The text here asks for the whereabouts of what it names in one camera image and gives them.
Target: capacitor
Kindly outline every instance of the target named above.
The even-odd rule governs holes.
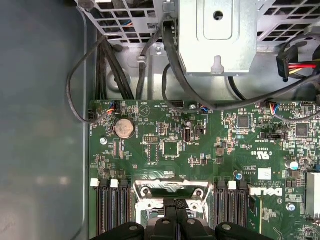
[[[189,109],[190,109],[190,110],[193,110],[193,109],[196,109],[196,108],[197,108],[197,106],[196,106],[195,104],[189,105]]]
[[[186,127],[190,128],[191,125],[192,125],[192,123],[191,123],[190,120],[185,120],[185,121],[184,121],[184,125],[185,125]]]
[[[297,163],[296,161],[292,161],[292,160],[286,161],[284,165],[286,168],[294,170],[294,171],[298,170],[298,168],[299,168],[299,163]]]
[[[239,172],[239,171],[237,171],[237,170],[235,170],[235,171],[233,172],[233,175],[234,175],[235,179],[237,179],[237,180],[239,180],[239,181],[244,178],[244,176],[242,175],[242,173]]]
[[[296,206],[292,203],[288,203],[286,205],[286,209],[289,211],[289,212],[293,212],[294,210],[296,210]]]

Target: mounting hole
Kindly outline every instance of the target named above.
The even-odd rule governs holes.
[[[213,18],[216,21],[220,21],[224,18],[224,14],[222,13],[222,11],[215,11],[213,14]]]

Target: integrated circuit chip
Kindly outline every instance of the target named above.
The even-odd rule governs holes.
[[[179,143],[178,142],[164,142],[162,155],[165,157],[179,156]]]
[[[248,116],[238,116],[238,128],[247,129],[249,128],[249,117]]]
[[[222,148],[222,147],[217,147],[217,148],[216,148],[216,154],[217,154],[218,156],[222,156],[223,154],[225,154],[225,149]]]
[[[295,127],[295,135],[297,137],[308,137],[308,124],[306,123],[300,123],[297,124]]]

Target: perforated metal panel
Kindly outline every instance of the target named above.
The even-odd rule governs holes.
[[[169,13],[177,7],[178,0],[113,0],[96,3],[95,8],[85,14],[110,41],[137,47],[156,31],[164,11]],[[320,1],[257,0],[257,11],[258,45],[276,46],[302,34],[320,20]]]

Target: blue wire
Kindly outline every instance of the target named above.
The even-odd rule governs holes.
[[[273,114],[276,114],[276,111],[277,111],[277,109],[279,108],[279,106],[280,106],[279,104],[276,105]]]
[[[129,20],[129,21],[125,22],[124,24],[122,24],[122,26],[126,26],[126,25],[128,25],[129,23],[131,23],[131,20]]]

